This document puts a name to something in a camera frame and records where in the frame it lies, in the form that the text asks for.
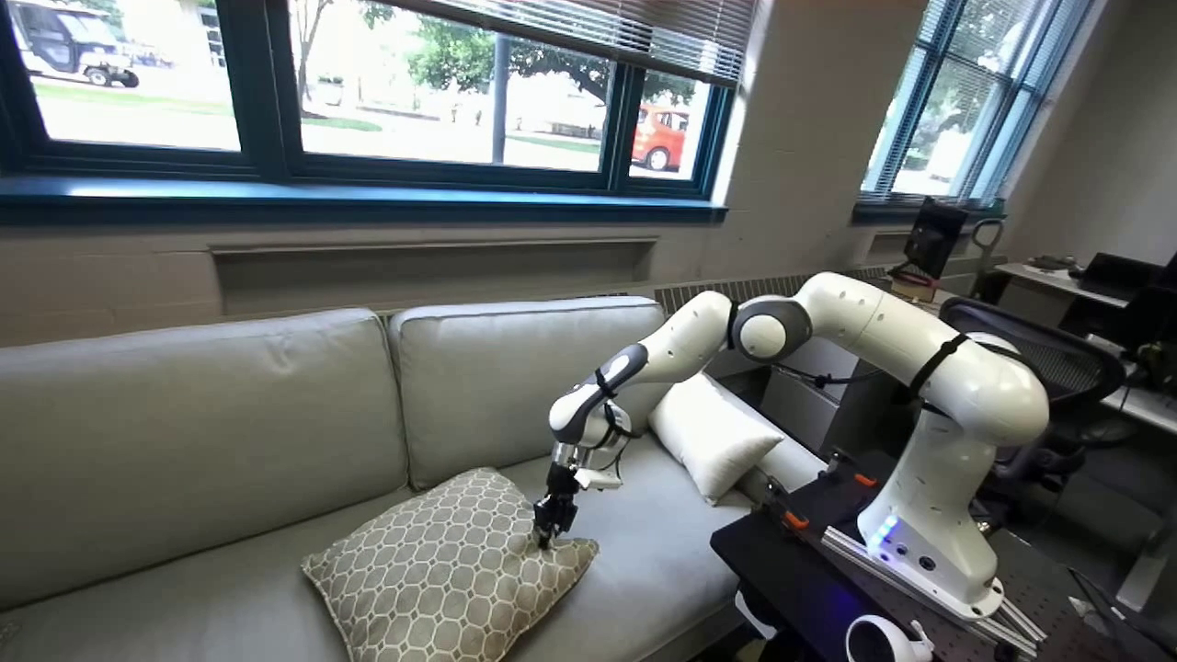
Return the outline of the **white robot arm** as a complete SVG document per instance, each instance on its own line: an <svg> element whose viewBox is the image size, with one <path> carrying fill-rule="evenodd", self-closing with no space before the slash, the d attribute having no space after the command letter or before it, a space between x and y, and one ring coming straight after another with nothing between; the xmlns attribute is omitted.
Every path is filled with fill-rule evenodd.
<svg viewBox="0 0 1177 662"><path fill-rule="evenodd" d="M587 382L555 397L546 494L534 509L537 536L551 541L572 521L582 465L594 449L587 427L617 432L614 397L627 382L680 382L720 348L777 362L808 340L836 341L919 401L896 467L854 519L858 561L955 619L993 616L998 553L972 519L972 502L1004 444L1040 440L1043 382L1016 348L984 347L936 313L842 272L815 272L793 293L746 302L701 292L602 362Z"/></svg>

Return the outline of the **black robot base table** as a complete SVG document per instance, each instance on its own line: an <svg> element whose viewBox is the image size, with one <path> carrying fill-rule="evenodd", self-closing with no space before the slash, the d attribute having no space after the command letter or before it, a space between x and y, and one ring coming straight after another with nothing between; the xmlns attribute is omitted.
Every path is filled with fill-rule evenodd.
<svg viewBox="0 0 1177 662"><path fill-rule="evenodd" d="M1113 616L1099 587L1016 534L1001 534L998 553L1004 594L1043 632L1032 654L822 549L814 488L787 502L814 521L808 534L784 529L765 502L709 536L735 573L746 621L765 641L754 662L846 662L842 632L860 616L884 616L899 629L919 621L933 662L1177 662L1173 643L1159 641L1147 621L1128 610Z"/></svg>

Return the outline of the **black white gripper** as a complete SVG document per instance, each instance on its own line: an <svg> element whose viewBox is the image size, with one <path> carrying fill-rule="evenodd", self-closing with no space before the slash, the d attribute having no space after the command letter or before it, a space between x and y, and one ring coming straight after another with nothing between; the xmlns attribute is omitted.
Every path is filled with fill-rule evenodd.
<svg viewBox="0 0 1177 662"><path fill-rule="evenodd" d="M617 488L622 476L617 470L594 470L582 465L582 449L576 444L559 444L551 451L551 467L546 467L546 488L543 498L534 503L534 534L537 543L546 549L559 534L570 529L576 503L572 498L582 488Z"/></svg>

